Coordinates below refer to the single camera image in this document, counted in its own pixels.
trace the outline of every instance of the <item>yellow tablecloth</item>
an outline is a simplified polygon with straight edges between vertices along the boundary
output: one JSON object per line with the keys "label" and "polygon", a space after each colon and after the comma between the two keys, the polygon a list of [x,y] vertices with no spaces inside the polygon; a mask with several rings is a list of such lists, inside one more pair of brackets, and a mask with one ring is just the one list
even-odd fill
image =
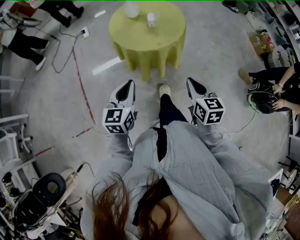
{"label": "yellow tablecloth", "polygon": [[[126,59],[128,68],[141,68],[142,79],[148,80],[151,68],[165,76],[165,64],[178,68],[183,50],[186,21],[182,12],[167,1],[137,1],[140,14],[128,18],[120,7],[109,21],[109,34],[121,60]],[[155,27],[147,25],[147,14],[155,13],[159,19]]]}

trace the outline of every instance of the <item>power outlet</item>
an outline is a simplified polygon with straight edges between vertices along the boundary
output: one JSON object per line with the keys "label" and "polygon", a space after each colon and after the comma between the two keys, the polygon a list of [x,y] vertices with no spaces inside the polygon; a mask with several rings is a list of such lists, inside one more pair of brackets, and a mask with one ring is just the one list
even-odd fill
{"label": "power outlet", "polygon": [[90,34],[89,34],[89,30],[88,30],[88,27],[84,27],[82,30],[84,30],[84,34],[83,34],[83,37],[87,38]]}

